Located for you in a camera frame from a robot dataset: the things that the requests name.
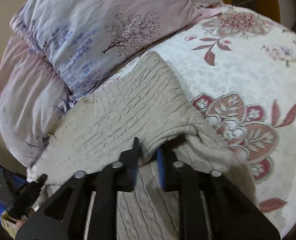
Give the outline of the beige knitted sweater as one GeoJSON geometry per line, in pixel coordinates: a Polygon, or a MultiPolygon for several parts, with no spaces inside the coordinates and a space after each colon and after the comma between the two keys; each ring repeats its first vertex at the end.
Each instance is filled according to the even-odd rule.
{"type": "Polygon", "coordinates": [[[54,194],[74,172],[94,173],[117,160],[134,138],[143,155],[135,191],[118,195],[118,239],[178,237],[178,196],[159,189],[152,161],[165,142],[179,160],[202,172],[223,172],[251,202],[257,201],[248,163],[229,150],[154,51],[124,77],[79,100],[59,120],[48,146],[28,169],[28,179],[47,174],[47,193],[54,194]]]}

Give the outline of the lower pink pillow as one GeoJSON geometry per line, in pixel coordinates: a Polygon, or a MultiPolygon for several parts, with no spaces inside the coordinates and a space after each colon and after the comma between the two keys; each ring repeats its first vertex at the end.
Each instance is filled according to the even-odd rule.
{"type": "Polygon", "coordinates": [[[14,34],[0,64],[0,135],[11,155],[30,167],[70,109],[71,92],[53,67],[14,34]]]}

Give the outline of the upper pink printed pillow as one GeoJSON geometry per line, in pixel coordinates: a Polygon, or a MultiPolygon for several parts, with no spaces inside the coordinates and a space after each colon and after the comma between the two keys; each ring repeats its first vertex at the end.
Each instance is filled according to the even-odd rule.
{"type": "Polygon", "coordinates": [[[80,98],[126,59],[200,16],[191,0],[28,0],[10,27],[80,98]]]}

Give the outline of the floral white bedspread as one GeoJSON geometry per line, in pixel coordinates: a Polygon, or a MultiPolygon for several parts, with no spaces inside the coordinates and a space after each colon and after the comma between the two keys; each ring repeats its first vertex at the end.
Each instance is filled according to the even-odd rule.
{"type": "Polygon", "coordinates": [[[188,100],[247,158],[259,207],[296,229],[296,33],[250,9],[198,3],[208,18],[152,45],[188,100]]]}

